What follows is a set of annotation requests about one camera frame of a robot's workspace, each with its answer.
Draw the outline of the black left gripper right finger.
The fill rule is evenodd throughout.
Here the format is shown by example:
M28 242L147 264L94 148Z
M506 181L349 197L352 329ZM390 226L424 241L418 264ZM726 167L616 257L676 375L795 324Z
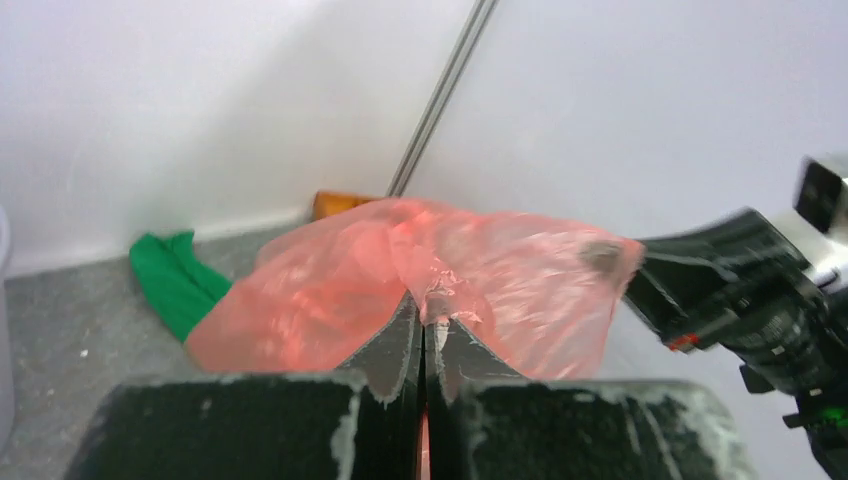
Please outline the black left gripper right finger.
M462 324L423 330L435 479L753 479L726 407L681 381L542 381Z

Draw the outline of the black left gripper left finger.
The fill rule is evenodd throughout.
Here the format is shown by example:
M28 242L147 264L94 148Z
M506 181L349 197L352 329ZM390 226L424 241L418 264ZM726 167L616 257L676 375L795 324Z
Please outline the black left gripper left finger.
M417 479L423 331L410 295L337 368L135 379L98 405L69 479Z

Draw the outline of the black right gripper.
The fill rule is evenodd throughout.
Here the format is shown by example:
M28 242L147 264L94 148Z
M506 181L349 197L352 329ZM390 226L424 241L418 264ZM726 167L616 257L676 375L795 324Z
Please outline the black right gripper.
M752 209L702 227L643 238L655 269L640 268L625 303L671 350L721 345L774 389L824 388L840 376L820 329L821 290L809 263Z

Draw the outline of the red plastic trash bag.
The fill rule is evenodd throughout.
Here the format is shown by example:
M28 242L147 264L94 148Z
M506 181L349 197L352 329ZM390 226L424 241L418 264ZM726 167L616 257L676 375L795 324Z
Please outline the red plastic trash bag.
M410 295L422 325L456 320L524 376L588 377L643 252L574 220L372 201L267 243L185 345L207 371L327 370Z

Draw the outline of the grey plastic trash bin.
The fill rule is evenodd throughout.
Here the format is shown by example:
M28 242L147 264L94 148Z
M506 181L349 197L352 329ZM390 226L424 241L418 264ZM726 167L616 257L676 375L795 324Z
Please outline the grey plastic trash bin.
M9 441L15 416L15 394L12 366L12 349L9 335L9 318L5 281L11 258L12 237L8 216L4 208L1 217L1 281L0 281L0 374L1 374L1 452Z

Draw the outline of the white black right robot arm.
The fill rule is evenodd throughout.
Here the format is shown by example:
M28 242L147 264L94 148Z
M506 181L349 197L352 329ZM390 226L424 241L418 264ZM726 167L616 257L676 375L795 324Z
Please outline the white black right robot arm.
M753 395L791 396L784 424L806 433L833 479L847 475L847 239L794 211L745 209L643 241L628 307L672 351L722 346Z

